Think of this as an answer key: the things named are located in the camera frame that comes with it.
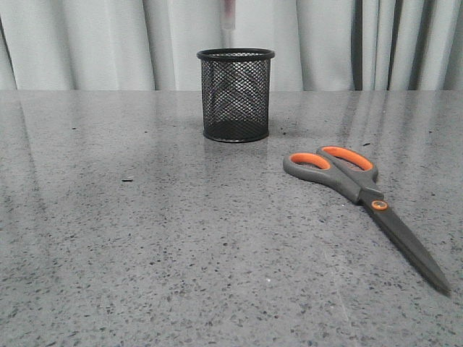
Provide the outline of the grey orange scissors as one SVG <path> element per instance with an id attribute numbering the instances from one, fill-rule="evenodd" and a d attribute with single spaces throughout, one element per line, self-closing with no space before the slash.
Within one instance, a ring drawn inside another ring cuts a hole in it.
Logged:
<path id="1" fill-rule="evenodd" d="M 323 146 L 315 153 L 286 156 L 283 168 L 298 179 L 323 184 L 362 205 L 430 285 L 445 295 L 451 293 L 451 285 L 438 263 L 385 200 L 376 184 L 378 168 L 369 159 L 345 147 Z"/>

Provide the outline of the pink pen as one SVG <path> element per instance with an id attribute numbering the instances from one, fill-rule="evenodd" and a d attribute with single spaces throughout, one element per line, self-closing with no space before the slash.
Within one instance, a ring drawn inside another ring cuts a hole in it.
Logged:
<path id="1" fill-rule="evenodd" d="M 224 36 L 224 46 L 232 47 L 232 33 L 235 29 L 235 0 L 222 1 L 222 20 L 221 27 Z"/>

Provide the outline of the black mesh pen cup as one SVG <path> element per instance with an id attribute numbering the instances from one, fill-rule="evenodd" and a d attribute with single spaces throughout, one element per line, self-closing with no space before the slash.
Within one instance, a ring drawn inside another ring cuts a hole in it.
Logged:
<path id="1" fill-rule="evenodd" d="M 218 142 L 254 142 L 268 136 L 271 59 L 264 48 L 199 51 L 203 135 Z"/>

